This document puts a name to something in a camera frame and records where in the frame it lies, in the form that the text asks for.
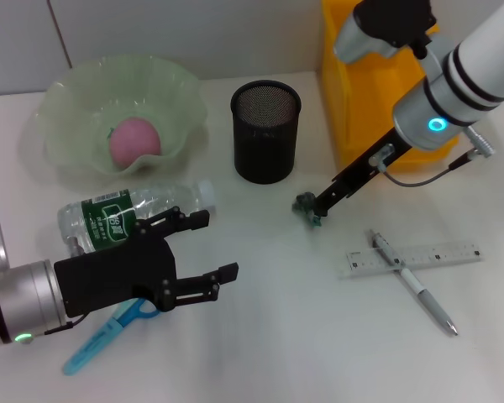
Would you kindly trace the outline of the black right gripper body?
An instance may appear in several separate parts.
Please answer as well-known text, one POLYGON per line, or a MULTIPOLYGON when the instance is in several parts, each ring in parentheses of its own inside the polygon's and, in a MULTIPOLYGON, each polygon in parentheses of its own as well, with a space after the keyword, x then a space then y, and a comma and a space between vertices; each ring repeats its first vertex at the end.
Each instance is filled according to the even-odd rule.
POLYGON ((378 170, 370 165, 370 157, 388 144, 393 146, 394 152, 385 158, 384 162, 386 166, 400 159, 408 150, 411 149, 411 146, 394 128, 392 128, 379 140, 372 144, 361 156, 338 173, 333 178, 333 181, 341 181, 347 190, 350 192, 357 192, 357 190, 364 186, 378 173, 378 170))

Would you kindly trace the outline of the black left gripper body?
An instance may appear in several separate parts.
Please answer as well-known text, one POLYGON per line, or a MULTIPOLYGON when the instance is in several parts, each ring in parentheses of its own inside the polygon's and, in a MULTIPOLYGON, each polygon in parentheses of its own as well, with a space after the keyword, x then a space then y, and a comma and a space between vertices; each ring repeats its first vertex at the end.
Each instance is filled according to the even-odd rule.
POLYGON ((168 243, 150 231, 119 246, 54 263, 69 317, 78 317, 134 298, 159 311, 175 309, 176 262, 168 243))

